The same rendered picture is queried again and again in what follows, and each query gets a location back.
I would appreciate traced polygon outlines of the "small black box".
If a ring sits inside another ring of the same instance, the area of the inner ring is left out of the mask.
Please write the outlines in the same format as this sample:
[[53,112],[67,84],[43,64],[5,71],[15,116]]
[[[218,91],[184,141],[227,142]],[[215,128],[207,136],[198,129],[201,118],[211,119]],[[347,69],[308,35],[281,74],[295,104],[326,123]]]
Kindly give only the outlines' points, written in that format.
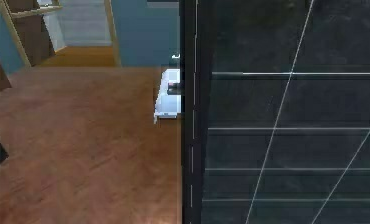
[[181,95],[182,84],[181,83],[169,83],[167,88],[168,95]]

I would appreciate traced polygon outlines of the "dark brown cupboard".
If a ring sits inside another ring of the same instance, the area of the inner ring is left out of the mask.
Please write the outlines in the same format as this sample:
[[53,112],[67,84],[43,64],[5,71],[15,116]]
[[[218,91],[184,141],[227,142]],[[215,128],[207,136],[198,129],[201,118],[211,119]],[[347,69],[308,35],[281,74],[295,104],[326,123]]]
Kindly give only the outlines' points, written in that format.
[[30,64],[37,66],[54,56],[53,44],[38,1],[6,1],[11,13],[25,13],[21,18],[15,17],[13,23]]

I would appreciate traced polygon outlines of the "pale wooden door frame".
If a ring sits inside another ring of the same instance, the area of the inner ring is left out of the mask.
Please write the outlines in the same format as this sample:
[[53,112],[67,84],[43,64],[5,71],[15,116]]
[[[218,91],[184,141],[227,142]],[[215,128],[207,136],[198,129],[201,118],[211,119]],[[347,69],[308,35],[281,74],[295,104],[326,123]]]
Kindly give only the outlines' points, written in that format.
[[114,56],[114,63],[115,66],[120,67],[121,66],[121,58],[120,58],[120,52],[119,52],[119,42],[117,38],[117,32],[115,28],[114,23],[114,16],[112,11],[112,4],[111,0],[104,0],[104,7],[105,7],[105,13],[107,17],[107,22],[109,26],[109,34],[113,49],[113,56]]

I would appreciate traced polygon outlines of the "pale wooden shelf frame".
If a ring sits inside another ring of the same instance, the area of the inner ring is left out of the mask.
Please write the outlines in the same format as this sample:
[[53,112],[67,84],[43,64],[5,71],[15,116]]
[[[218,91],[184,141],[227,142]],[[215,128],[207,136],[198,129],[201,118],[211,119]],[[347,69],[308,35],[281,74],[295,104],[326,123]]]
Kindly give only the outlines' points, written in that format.
[[[46,0],[45,3],[41,3],[41,0],[37,0],[37,1],[41,6],[40,12],[44,15],[44,17],[48,13],[53,13],[53,12],[56,12],[56,11],[62,9],[62,6],[61,6],[59,0]],[[14,41],[14,45],[15,45],[15,47],[16,47],[18,53],[19,53],[19,56],[20,56],[21,60],[23,61],[24,65],[27,66],[27,67],[34,67],[30,64],[30,62],[27,58],[27,55],[26,55],[25,50],[22,46],[20,37],[19,37],[19,35],[16,31],[16,28],[14,26],[14,23],[13,23],[13,19],[15,17],[21,18],[22,16],[25,16],[25,13],[15,13],[15,14],[11,13],[10,9],[9,9],[9,6],[7,4],[7,1],[6,0],[0,0],[0,15],[3,17],[4,23],[8,27],[10,37]]]

